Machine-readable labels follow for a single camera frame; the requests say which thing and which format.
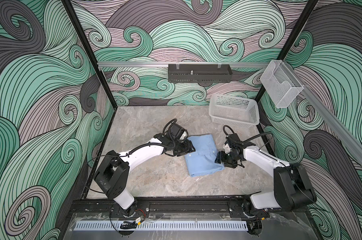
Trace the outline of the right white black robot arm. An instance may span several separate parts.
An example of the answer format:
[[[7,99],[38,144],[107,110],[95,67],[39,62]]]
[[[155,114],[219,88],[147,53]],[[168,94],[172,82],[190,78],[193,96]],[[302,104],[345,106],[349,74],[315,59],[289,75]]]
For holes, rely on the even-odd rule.
[[[243,167],[251,162],[273,178],[273,189],[250,195],[251,206],[257,210],[294,210],[317,201],[314,187],[305,167],[280,160],[252,143],[253,138],[241,141],[236,133],[226,135],[224,150],[216,157],[217,163],[228,168]]]

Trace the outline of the light blue long sleeve shirt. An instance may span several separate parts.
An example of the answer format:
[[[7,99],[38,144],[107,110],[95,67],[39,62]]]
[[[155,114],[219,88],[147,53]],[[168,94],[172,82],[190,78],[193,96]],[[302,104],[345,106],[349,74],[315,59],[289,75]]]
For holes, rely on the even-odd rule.
[[[223,164],[215,162],[218,150],[213,135],[191,136],[188,138],[195,151],[185,155],[186,165],[191,177],[201,177],[222,171]]]

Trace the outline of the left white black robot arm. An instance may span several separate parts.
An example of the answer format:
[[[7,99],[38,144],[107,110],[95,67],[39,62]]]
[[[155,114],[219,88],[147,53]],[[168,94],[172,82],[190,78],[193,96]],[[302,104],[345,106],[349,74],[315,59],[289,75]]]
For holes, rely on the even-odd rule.
[[[188,131],[173,119],[161,133],[154,135],[146,143],[125,152],[108,152],[93,179],[109,200],[115,201],[125,211],[134,211],[136,200],[126,188],[130,172],[160,155],[181,157],[195,152],[188,137]]]

